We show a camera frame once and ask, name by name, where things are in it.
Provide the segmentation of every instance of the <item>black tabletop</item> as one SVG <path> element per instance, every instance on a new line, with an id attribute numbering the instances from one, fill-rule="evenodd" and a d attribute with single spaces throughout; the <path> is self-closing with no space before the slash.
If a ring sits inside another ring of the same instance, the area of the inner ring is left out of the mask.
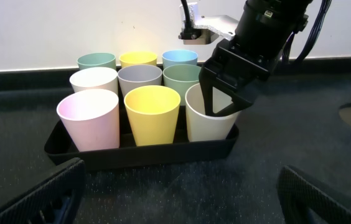
<path id="1" fill-rule="evenodd" d="M 44 143 L 72 90 L 0 92 L 0 193 L 54 166 Z M 276 178 L 291 164 L 351 196 L 351 78 L 274 78 L 237 125 L 227 159 L 87 174 L 75 223 L 282 223 Z"/>

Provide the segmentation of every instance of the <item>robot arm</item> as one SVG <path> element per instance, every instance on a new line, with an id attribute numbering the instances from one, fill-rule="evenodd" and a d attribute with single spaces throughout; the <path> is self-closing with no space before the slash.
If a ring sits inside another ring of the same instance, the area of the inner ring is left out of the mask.
<path id="1" fill-rule="evenodd" d="M 240 21 L 229 16 L 202 17 L 197 4 L 181 0 L 184 44 L 221 40 L 202 65 L 199 82 L 208 116 L 227 116 L 253 105 L 261 82 L 273 73 L 279 59 L 289 60 L 294 35 L 307 25 L 306 8 L 312 0 L 247 0 Z M 307 44 L 296 62 L 303 60 L 319 35 L 331 0 L 322 0 Z M 232 98 L 232 104 L 213 112 L 213 87 Z"/>

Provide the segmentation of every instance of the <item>cup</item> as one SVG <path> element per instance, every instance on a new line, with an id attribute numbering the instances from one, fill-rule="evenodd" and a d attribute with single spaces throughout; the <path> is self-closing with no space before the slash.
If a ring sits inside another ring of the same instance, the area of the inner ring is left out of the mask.
<path id="1" fill-rule="evenodd" d="M 200 67 L 196 65 L 173 65 L 163 70 L 164 85 L 177 91 L 181 106 L 185 106 L 185 93 L 199 83 Z"/>
<path id="2" fill-rule="evenodd" d="M 162 54 L 163 69 L 172 65 L 197 65 L 198 54 L 191 50 L 170 50 Z"/>
<path id="3" fill-rule="evenodd" d="M 120 56 L 122 68 L 132 65 L 154 65 L 156 66 L 157 55 L 153 52 L 128 52 Z"/>
<path id="4" fill-rule="evenodd" d="M 187 103 L 188 140 L 191 142 L 225 139 L 240 114 L 240 112 L 236 112 L 224 117 L 206 116 L 200 84 L 188 89 L 185 101 Z M 230 96 L 213 88 L 214 113 L 219 112 L 231 103 Z"/>
<path id="5" fill-rule="evenodd" d="M 93 67 L 106 67 L 116 70 L 116 57 L 109 53 L 93 53 L 77 59 L 80 70 Z"/>
<path id="6" fill-rule="evenodd" d="M 162 70 L 153 65 L 133 65 L 122 68 L 118 73 L 123 97 L 131 90 L 147 85 L 162 84 Z"/>
<path id="7" fill-rule="evenodd" d="M 118 94 L 118 73 L 112 68 L 96 67 L 80 70 L 70 79 L 75 93 L 89 89 L 110 90 Z"/>
<path id="8" fill-rule="evenodd" d="M 109 90 L 85 90 L 63 99 L 57 114 L 80 152 L 119 148 L 119 98 Z"/>
<path id="9" fill-rule="evenodd" d="M 142 86 L 124 98 L 137 146 L 171 144 L 174 140 L 180 95 L 164 86 Z"/>

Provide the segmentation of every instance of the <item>green cup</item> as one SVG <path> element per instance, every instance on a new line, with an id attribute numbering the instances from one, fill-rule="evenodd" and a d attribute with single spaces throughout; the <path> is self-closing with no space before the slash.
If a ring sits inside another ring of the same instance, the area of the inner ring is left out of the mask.
<path id="1" fill-rule="evenodd" d="M 110 53 L 93 53 L 77 59 L 80 70 L 93 67 L 106 67 L 116 70 L 116 57 Z"/>
<path id="2" fill-rule="evenodd" d="M 196 65 L 173 65 L 163 70 L 164 85 L 177 91 L 181 106 L 185 106 L 185 93 L 199 83 L 200 67 Z"/>

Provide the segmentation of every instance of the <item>pink cup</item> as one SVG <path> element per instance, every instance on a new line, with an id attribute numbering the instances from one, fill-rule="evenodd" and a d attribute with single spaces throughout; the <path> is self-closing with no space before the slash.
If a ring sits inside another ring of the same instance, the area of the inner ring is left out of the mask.
<path id="1" fill-rule="evenodd" d="M 119 98 L 92 89 L 63 99 L 57 113 L 80 152 L 119 148 Z"/>

